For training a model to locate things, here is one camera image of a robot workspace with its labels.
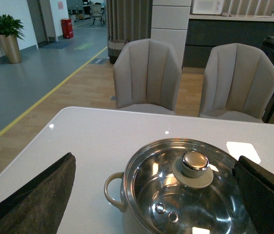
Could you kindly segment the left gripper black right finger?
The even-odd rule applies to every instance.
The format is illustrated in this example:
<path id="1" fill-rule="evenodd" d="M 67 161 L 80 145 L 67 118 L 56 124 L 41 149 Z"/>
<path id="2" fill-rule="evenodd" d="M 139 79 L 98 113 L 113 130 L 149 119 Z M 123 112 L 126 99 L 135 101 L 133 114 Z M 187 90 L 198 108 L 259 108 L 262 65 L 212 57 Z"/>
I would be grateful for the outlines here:
<path id="1" fill-rule="evenodd" d="M 257 233 L 274 234 L 274 174 L 240 156 L 234 178 Z"/>

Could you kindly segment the left gripper felt left finger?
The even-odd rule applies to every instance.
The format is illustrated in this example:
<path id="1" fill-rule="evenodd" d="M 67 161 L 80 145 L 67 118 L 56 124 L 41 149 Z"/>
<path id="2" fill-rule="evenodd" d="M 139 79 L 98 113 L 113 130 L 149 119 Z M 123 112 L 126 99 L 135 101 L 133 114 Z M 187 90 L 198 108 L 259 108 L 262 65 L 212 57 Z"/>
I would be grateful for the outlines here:
<path id="1" fill-rule="evenodd" d="M 67 153 L 0 202 L 0 234 L 55 234 L 72 193 L 76 159 Z"/>

